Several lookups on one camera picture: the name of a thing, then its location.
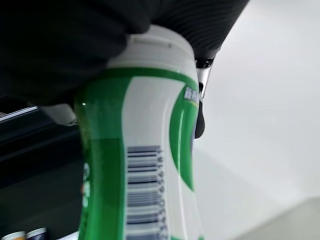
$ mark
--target green label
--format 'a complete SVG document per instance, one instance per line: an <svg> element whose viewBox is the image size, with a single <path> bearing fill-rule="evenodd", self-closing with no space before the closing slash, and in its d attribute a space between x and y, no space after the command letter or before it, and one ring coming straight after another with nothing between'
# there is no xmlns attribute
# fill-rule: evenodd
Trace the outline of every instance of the green label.
<svg viewBox="0 0 320 240"><path fill-rule="evenodd" d="M127 183L122 108L131 79L139 76L185 83L168 131L174 165L186 185L194 189L192 141L198 115L198 84L185 75L161 69L108 69L83 87L75 99L85 157L79 240L124 239Z"/></svg>
<svg viewBox="0 0 320 240"><path fill-rule="evenodd" d="M75 99L86 160L79 240L123 239L126 183L121 110L130 80L106 72Z"/></svg>
<svg viewBox="0 0 320 240"><path fill-rule="evenodd" d="M199 110L199 89L194 81L185 83L171 114L170 146L177 170L185 184L194 191L192 146Z"/></svg>

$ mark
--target white bottle cap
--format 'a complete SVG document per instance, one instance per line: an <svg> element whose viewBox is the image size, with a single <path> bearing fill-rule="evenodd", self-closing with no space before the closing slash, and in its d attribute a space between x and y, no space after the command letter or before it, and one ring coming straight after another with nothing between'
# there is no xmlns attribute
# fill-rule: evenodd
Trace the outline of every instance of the white bottle cap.
<svg viewBox="0 0 320 240"><path fill-rule="evenodd" d="M40 234L44 234L47 231L47 229L45 227L42 228L38 228L36 230L30 231L26 234L26 238L32 238L34 236L40 235Z"/></svg>

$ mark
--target green stripe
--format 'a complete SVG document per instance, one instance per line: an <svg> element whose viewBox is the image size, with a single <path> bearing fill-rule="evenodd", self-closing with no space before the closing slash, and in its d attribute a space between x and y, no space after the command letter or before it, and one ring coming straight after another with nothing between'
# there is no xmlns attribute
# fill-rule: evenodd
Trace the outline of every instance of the green stripe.
<svg viewBox="0 0 320 240"><path fill-rule="evenodd" d="M103 74L75 99L91 194L82 209L79 240L122 240L125 210L125 156L122 107L131 78Z"/></svg>
<svg viewBox="0 0 320 240"><path fill-rule="evenodd" d="M151 68L151 67L126 67L126 68L112 68L108 69L102 74L102 78L131 78L131 77L159 77L178 80L186 83L193 89L198 88L197 82L184 74L174 71L168 71L163 69Z"/></svg>

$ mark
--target plastic bottle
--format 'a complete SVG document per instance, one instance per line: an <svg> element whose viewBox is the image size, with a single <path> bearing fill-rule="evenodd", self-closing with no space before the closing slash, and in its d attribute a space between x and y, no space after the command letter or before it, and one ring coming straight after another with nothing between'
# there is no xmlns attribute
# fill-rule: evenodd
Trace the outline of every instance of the plastic bottle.
<svg viewBox="0 0 320 240"><path fill-rule="evenodd" d="M194 53L152 26L75 101L85 157L79 240L203 240L192 146Z"/></svg>

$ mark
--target black shelf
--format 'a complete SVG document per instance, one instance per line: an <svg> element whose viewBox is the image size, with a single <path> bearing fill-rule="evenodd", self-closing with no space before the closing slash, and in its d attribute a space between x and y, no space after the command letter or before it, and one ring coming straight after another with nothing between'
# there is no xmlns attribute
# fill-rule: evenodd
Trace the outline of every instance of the black shelf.
<svg viewBox="0 0 320 240"><path fill-rule="evenodd" d="M0 118L0 237L46 227L55 240L78 229L81 140L77 126L30 109Z"/></svg>

